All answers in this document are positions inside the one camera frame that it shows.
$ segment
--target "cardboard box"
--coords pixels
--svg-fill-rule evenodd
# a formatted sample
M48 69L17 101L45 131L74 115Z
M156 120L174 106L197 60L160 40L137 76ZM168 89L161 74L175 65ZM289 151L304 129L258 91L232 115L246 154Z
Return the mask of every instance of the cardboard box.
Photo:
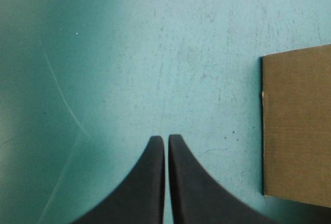
M331 207L331 45L262 63L264 193Z

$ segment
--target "teal floor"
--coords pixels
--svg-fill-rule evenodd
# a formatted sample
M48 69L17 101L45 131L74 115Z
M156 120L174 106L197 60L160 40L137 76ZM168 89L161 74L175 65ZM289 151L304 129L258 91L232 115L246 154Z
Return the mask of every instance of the teal floor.
M0 0L0 223L67 223L181 133L280 223L325 209L261 195L264 54L331 43L331 0ZM164 223L171 224L167 185Z

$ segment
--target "black plastic part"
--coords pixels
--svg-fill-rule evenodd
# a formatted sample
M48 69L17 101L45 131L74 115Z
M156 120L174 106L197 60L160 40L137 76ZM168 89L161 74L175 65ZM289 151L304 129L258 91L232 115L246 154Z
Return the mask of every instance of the black plastic part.
M223 189L180 135L169 137L169 178L175 224L275 223Z
M163 222L163 207L164 146L155 136L122 183L73 224L157 224Z

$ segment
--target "black object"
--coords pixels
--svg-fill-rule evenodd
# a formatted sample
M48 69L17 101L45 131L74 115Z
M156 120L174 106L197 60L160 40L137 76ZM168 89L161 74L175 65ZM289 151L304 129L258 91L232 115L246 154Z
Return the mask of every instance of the black object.
M73 224L158 224L163 206L164 147L155 136L123 182Z
M223 189L181 135L169 137L169 178L175 224L274 223Z

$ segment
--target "cardboard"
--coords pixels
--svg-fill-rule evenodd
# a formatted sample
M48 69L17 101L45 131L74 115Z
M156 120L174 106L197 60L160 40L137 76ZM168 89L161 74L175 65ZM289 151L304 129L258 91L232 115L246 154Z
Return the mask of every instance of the cardboard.
M331 207L331 45L262 63L264 194Z

